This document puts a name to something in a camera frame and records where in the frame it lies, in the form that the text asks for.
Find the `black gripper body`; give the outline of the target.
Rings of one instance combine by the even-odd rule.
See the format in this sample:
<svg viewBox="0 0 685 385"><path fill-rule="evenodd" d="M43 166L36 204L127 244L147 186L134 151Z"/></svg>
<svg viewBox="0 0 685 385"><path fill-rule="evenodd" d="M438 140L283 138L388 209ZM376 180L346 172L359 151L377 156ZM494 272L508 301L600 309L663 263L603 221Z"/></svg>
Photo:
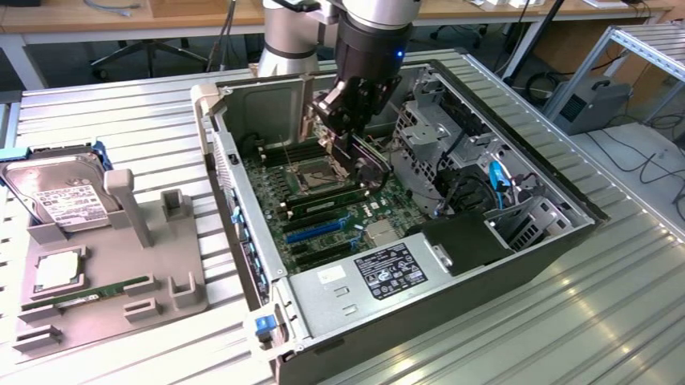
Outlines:
<svg viewBox="0 0 685 385"><path fill-rule="evenodd" d="M386 81L397 76L402 66L413 24L400 29L377 29L353 18L338 22L335 63L342 81L361 78Z"/></svg>

